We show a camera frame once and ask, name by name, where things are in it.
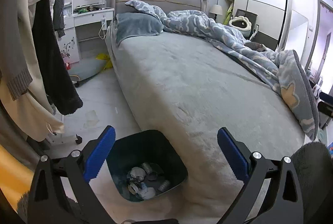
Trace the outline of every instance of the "trash can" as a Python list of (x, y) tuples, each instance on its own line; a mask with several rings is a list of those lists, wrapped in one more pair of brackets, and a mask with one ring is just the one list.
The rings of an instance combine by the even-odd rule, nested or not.
[[(144, 181), (148, 187), (156, 190), (155, 197), (177, 187), (188, 174), (179, 155), (161, 132), (147, 130), (119, 139), (114, 143), (107, 157), (107, 164), (112, 180), (124, 199), (131, 202), (143, 201), (139, 195), (129, 192), (127, 173), (133, 167), (140, 167), (145, 162), (159, 165), (164, 172), (156, 181), (146, 179)], [(165, 180), (171, 183), (168, 190), (158, 191), (158, 187)]]

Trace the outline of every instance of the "crumpled blanket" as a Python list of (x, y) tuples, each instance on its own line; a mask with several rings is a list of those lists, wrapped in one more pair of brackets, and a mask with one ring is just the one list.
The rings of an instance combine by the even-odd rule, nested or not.
[(164, 25), (166, 32), (202, 38), (222, 52), (237, 58), (282, 97), (304, 133), (311, 140), (316, 138), (318, 109), (295, 51), (253, 51), (244, 46), (249, 40), (246, 40), (239, 30), (216, 23), (201, 11), (174, 11), (166, 15), (160, 7), (139, 0), (130, 0), (125, 4), (156, 17)]

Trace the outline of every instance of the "silver bolt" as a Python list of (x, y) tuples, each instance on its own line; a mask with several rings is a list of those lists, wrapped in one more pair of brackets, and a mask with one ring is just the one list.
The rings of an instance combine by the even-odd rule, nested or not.
[(75, 151), (71, 152), (72, 157), (79, 157), (80, 154), (81, 154), (81, 152), (79, 150), (75, 150)]
[(287, 157), (287, 156), (286, 156), (283, 160), (284, 160), (284, 162), (286, 162), (286, 163), (290, 163), (290, 162), (291, 162), (290, 157)]
[(261, 157), (262, 157), (261, 153), (259, 153), (259, 152), (254, 152), (252, 155), (256, 159), (261, 159)]
[(45, 162), (48, 159), (47, 155), (42, 155), (41, 156), (41, 161)]

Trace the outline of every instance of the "gray fitted sheet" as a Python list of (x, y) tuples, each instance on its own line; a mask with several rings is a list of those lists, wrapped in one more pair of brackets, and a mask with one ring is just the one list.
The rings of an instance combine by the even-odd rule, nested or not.
[(216, 223), (241, 189), (217, 144), (221, 127), (266, 158), (281, 159), (302, 146), (305, 135), (283, 100), (204, 40), (164, 32), (128, 38), (116, 48), (111, 38), (109, 31), (114, 68), (139, 126), (161, 131), (189, 172), (184, 206), (168, 217)]

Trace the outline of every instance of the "blue gripper pad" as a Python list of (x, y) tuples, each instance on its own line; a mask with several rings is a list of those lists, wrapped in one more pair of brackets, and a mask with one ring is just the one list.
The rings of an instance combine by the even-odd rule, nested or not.
[(236, 178), (246, 183), (250, 178), (249, 162), (242, 154), (238, 145), (242, 147), (242, 150), (245, 151), (247, 157), (249, 157), (250, 154), (249, 149), (242, 142), (235, 141), (232, 135), (225, 127), (221, 128), (218, 131), (217, 143), (219, 144), (222, 153), (227, 159)]
[(97, 177), (115, 141), (116, 131), (112, 126), (109, 126), (104, 130), (104, 135), (99, 138), (99, 143), (85, 162), (83, 178), (87, 183)]

